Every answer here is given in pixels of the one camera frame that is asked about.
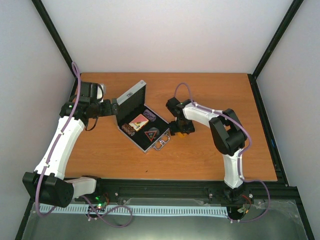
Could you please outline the orange round dealer button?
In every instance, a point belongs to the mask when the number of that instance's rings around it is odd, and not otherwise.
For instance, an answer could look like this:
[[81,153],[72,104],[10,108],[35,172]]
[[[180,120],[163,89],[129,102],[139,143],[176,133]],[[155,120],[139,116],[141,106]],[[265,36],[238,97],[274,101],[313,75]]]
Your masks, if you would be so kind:
[[187,133],[178,132],[177,135],[178,135],[180,138],[184,138],[184,137],[186,137],[188,134],[187,134]]

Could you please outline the clear round plastic disc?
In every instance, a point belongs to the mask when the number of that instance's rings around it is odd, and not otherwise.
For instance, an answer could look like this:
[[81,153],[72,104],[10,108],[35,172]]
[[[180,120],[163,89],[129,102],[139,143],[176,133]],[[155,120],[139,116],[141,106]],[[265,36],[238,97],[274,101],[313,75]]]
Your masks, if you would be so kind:
[[149,131],[150,131],[149,136],[150,136],[152,139],[156,138],[156,137],[160,134],[159,129],[156,128],[156,127],[150,128]]

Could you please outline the playing card deck box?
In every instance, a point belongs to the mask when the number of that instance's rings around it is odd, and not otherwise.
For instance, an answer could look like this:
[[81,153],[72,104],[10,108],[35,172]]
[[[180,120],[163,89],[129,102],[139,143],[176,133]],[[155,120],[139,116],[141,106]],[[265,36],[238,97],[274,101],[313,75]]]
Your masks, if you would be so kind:
[[132,121],[129,122],[129,125],[138,132],[140,129],[142,129],[149,120],[143,116],[143,114],[139,114],[137,117],[135,117]]

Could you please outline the black red triangular button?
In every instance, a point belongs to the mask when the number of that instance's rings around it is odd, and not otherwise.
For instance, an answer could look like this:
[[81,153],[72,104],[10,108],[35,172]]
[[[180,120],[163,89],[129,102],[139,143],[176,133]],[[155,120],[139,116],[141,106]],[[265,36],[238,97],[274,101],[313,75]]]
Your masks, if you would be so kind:
[[152,142],[152,141],[155,140],[155,138],[157,137],[158,131],[157,131],[157,130],[148,130],[148,131],[145,131],[144,134],[146,135],[146,137],[148,138],[148,140],[149,140],[150,142]]

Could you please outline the aluminium poker case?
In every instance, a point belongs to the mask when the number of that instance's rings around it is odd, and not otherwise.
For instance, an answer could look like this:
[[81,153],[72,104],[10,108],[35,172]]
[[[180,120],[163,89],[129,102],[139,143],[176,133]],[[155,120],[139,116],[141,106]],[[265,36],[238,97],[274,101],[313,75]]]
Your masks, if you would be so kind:
[[140,150],[161,150],[171,139],[169,123],[146,105],[147,83],[140,80],[117,98],[118,129]]

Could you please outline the purple poker chip stack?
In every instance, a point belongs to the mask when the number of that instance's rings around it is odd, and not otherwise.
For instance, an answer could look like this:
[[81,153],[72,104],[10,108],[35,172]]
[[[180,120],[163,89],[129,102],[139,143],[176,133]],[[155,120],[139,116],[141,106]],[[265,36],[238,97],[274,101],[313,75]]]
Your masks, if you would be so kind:
[[149,121],[154,122],[157,119],[157,116],[151,112],[150,110],[146,109],[143,112],[143,116],[145,116]]

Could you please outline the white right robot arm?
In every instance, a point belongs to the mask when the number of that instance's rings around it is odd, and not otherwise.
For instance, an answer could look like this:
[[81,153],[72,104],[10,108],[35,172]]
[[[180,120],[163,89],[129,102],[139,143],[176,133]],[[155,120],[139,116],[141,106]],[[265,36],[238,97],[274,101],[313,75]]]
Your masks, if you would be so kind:
[[210,128],[214,145],[223,157],[224,197],[228,201],[235,201],[244,191],[242,151],[248,138],[236,113],[230,108],[225,111],[210,109],[190,99],[180,102],[175,97],[170,98],[165,106],[175,117],[169,123],[172,136],[195,132],[193,122]]

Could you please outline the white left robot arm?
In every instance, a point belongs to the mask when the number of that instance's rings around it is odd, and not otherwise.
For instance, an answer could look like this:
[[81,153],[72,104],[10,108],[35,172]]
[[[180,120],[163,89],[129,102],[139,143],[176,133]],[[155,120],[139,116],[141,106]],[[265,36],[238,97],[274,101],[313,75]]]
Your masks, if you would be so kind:
[[95,202],[103,198],[104,188],[97,184],[97,177],[65,180],[65,172],[75,143],[89,119],[97,120],[117,112],[115,98],[98,102],[69,101],[62,106],[56,132],[44,157],[33,172],[26,172],[22,178],[29,196],[37,205],[65,208],[82,195]]

